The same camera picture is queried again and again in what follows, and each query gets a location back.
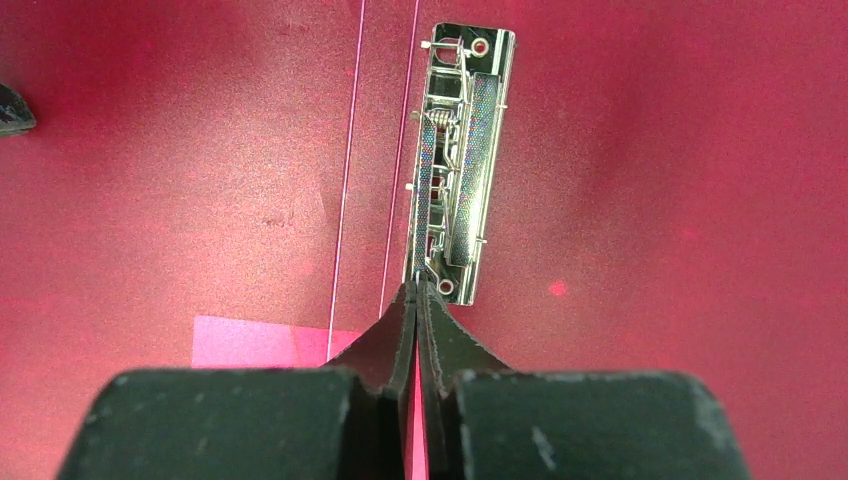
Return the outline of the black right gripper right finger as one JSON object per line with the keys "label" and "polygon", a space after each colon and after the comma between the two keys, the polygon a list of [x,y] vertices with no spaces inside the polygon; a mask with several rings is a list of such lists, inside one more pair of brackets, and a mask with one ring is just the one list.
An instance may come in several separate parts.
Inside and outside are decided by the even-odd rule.
{"label": "black right gripper right finger", "polygon": [[521,372],[417,285],[432,479],[747,479],[725,410],[663,370]]}

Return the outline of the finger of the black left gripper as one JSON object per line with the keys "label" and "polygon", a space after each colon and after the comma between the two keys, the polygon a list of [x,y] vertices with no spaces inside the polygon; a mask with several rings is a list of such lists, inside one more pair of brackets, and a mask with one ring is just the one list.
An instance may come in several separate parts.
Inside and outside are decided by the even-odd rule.
{"label": "finger of the black left gripper", "polygon": [[0,124],[2,137],[26,134],[37,125],[25,99],[5,84],[0,86]]}

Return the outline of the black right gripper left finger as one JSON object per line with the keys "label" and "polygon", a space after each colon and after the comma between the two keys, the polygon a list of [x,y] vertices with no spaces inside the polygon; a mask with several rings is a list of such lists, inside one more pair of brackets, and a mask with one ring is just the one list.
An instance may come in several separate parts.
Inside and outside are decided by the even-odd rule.
{"label": "black right gripper left finger", "polygon": [[401,479],[417,287],[318,368],[136,369],[108,382],[62,479]]}

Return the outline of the red clip file folder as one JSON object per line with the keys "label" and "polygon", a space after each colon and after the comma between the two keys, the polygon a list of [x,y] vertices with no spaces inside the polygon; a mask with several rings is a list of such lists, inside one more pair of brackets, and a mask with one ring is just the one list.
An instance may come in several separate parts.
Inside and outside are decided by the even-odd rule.
{"label": "red clip file folder", "polygon": [[683,370],[847,475],[843,1],[5,1],[1,475],[138,367],[312,366],[403,271],[439,22],[517,37],[475,303],[526,370]]}

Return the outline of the silver metal folder clip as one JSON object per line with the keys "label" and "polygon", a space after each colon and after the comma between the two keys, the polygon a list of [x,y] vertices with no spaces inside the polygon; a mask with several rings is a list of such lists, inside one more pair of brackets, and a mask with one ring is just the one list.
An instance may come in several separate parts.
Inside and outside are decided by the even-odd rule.
{"label": "silver metal folder clip", "polygon": [[449,304],[478,290],[490,194],[516,35],[439,23],[421,44],[427,68],[418,112],[404,277],[428,276]]}

